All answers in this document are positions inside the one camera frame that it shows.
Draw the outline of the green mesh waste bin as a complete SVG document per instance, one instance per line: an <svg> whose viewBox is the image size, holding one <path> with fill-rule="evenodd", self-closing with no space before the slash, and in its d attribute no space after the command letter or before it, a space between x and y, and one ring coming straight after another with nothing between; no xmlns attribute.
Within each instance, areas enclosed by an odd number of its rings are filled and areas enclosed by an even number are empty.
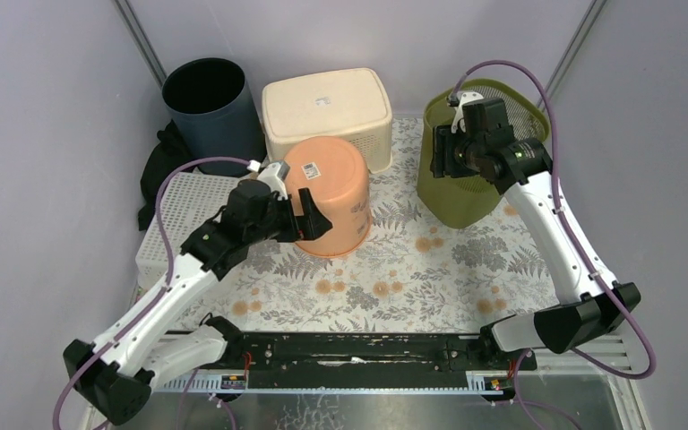
<svg viewBox="0 0 688 430"><path fill-rule="evenodd" d="M492 79L472 79L465 82L463 91L474 91L486 98L501 98L518 139L536 137L545 141L550 124L537 107L503 82ZM423 114L423 133L417 174L417 196L425 206L449 228L466 228L490 214L502 196L493 185L479 176L467 178L435 178L430 171L433 148L433 128L449 125L455 110L448 107L449 91L431 99Z"/></svg>

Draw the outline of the orange bucket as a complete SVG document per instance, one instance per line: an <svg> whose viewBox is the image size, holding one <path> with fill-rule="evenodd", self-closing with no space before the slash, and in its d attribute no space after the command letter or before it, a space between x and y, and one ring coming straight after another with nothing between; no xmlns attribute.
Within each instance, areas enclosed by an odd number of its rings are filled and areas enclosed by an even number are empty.
<svg viewBox="0 0 688 430"><path fill-rule="evenodd" d="M362 245L372 226L369 171L360 151L331 136L301 141L285 156L285 179L296 214L301 212L298 190L310 190L314 204L332 229L314 241L299 241L303 251L324 258L349 254Z"/></svg>

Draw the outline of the white perforated basket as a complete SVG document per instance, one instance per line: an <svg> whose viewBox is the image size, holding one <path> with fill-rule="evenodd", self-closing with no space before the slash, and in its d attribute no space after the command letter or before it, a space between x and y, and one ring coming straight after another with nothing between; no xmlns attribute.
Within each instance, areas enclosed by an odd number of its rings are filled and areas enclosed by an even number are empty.
<svg viewBox="0 0 688 430"><path fill-rule="evenodd" d="M197 173L180 173L169 182L160 213L174 252L179 251L193 230L219 211L238 182L234 177ZM147 229L135 262L137 285L142 290L150 289L165 274L167 254L156 219Z"/></svg>

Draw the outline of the cream perforated basket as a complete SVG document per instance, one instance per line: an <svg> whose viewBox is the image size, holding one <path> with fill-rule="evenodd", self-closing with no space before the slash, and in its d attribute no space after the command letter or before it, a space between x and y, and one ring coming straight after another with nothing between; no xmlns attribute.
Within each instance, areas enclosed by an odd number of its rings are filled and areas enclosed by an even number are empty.
<svg viewBox="0 0 688 430"><path fill-rule="evenodd" d="M370 172L392 164L393 113L377 73L366 67L289 78L267 84L261 97L262 125L271 160L299 142L340 137L365 158Z"/></svg>

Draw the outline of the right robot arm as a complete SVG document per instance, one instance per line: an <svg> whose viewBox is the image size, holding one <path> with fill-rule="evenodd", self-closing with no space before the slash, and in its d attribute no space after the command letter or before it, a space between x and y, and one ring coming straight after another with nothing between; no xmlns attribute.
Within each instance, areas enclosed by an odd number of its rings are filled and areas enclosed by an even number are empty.
<svg viewBox="0 0 688 430"><path fill-rule="evenodd" d="M599 259L562 195L552 190L552 159L537 138L519 139L503 99L463 91L450 98L455 116L433 131L434 177L479 176L519 213L546 262L557 305L484 326L478 357L499 369L513 352L546 348L563 353L613 332L641 300Z"/></svg>

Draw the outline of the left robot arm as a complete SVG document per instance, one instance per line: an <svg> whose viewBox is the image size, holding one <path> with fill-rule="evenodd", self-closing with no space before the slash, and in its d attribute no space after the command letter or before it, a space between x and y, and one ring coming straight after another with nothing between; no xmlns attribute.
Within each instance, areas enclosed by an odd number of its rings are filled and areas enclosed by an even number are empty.
<svg viewBox="0 0 688 430"><path fill-rule="evenodd" d="M156 387L187 370L211 362L236 365L240 341L214 326L196 330L174 348L158 342L193 301L246 259L251 246L314 241L331 228L310 189L291 196L262 180L240 181L219 211L170 255L165 274L138 303L95 340L65 347L69 382L62 393L76 391L107 423L120 426L138 414Z"/></svg>

